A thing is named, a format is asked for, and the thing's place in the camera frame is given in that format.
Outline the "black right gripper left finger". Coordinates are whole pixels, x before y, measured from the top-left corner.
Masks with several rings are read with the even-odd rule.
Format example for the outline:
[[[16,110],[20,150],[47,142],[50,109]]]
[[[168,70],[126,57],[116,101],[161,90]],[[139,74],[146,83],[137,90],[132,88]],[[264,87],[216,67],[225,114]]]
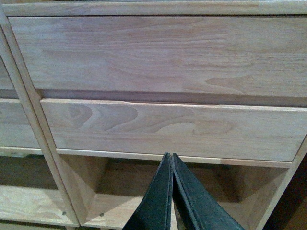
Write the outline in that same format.
[[[172,193],[172,159],[169,153],[165,153],[142,201],[125,224],[125,229],[169,230]]]

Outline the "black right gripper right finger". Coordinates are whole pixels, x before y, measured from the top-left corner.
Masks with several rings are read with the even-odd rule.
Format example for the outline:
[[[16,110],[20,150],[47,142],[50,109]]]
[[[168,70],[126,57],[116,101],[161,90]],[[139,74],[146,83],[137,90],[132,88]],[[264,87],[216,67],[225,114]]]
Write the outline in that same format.
[[[242,230],[177,154],[172,156],[173,200],[188,230]]]

